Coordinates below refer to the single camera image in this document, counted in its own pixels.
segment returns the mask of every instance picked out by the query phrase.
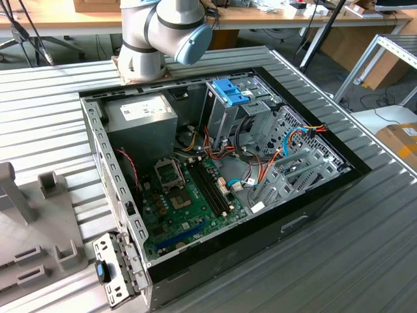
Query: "metal rail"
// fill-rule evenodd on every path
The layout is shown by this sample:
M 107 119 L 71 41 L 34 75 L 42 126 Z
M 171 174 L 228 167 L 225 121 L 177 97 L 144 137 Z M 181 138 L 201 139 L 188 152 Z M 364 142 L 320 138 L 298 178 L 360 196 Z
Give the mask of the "metal rail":
M 378 46 L 381 46 L 382 49 L 378 51 L 377 55 L 369 63 L 361 77 L 355 79 L 358 72 L 369 61 Z M 335 102 L 339 103 L 352 82 L 358 85 L 367 78 L 369 73 L 377 64 L 379 57 L 381 57 L 385 50 L 391 52 L 404 62 L 408 63 L 410 66 L 417 69 L 417 35 L 376 35 L 335 94 Z M 400 103 L 400 105 L 404 106 L 416 93 L 417 87 L 411 91 L 411 93 Z
M 318 221 L 161 312 L 412 312 L 417 307 L 416 173 L 275 51 L 211 51 L 176 78 L 264 66 L 374 169 Z M 26 68 L 0 75 L 0 162 L 18 184 L 55 170 L 66 177 L 90 261 L 91 242 L 115 228 L 94 166 L 78 91 L 120 84 L 111 61 Z M 0 312 L 109 312 L 93 265 L 9 303 Z M 144 312 L 139 299 L 121 312 Z

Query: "white sticker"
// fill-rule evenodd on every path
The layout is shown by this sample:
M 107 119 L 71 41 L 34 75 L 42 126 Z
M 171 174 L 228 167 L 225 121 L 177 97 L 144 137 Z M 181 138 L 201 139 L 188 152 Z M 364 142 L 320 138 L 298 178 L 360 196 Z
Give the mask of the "white sticker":
M 120 107 L 124 118 L 127 121 L 141 119 L 142 117 L 166 113 L 167 106 L 161 98 L 145 100 L 141 102 L 125 104 Z
M 253 207 L 251 207 L 250 210 L 252 211 L 252 213 L 256 213 L 256 212 L 259 212 L 264 207 L 265 207 L 265 205 L 263 204 L 262 201 L 260 201 L 260 202 L 256 203 Z
M 246 182 L 246 184 L 253 186 L 255 184 L 255 179 L 253 178 L 249 178 L 248 181 Z
M 417 131 L 414 128 L 403 128 L 409 136 L 417 136 Z
M 243 90 L 241 92 L 241 94 L 244 95 L 244 96 L 252 96 L 253 95 L 253 93 L 250 90 Z

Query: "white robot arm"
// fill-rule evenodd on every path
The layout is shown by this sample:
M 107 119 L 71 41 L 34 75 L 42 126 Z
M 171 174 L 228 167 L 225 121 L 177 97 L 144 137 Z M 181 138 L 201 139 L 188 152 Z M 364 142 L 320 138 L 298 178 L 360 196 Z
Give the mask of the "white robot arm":
M 164 54 L 191 65 L 206 52 L 212 30 L 199 0 L 122 0 L 121 74 L 149 82 L 166 70 Z

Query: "metal shelf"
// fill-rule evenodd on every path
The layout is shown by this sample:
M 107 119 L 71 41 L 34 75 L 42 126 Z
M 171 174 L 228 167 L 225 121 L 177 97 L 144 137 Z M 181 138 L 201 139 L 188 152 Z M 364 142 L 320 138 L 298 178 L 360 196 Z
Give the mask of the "metal shelf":
M 351 73 L 347 76 L 340 89 L 334 96 L 334 101 L 339 102 L 346 93 L 346 90 L 352 82 L 359 84 L 361 80 L 364 80 L 366 76 L 372 71 L 373 67 L 377 64 L 376 60 L 372 60 L 369 66 L 366 68 L 367 74 L 362 75 L 360 79 L 355 81 L 355 77 L 362 67 L 369 61 L 375 50 L 381 46 L 385 50 L 396 55 L 410 66 L 417 69 L 417 35 L 376 35 L 371 44 L 367 47 L 364 54 L 361 56 L 357 64 L 352 69 Z M 404 106 L 415 94 L 417 93 L 417 87 L 414 88 L 401 103 Z

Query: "blue drive latch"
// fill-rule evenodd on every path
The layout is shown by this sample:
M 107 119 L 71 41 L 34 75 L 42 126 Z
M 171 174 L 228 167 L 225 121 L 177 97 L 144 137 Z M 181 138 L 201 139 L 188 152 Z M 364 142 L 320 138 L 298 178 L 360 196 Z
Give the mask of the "blue drive latch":
M 230 106 L 238 106 L 239 104 L 244 104 L 250 102 L 249 97 L 245 97 L 240 93 L 239 88 L 230 80 L 213 80 L 214 88 L 227 99 L 227 103 Z

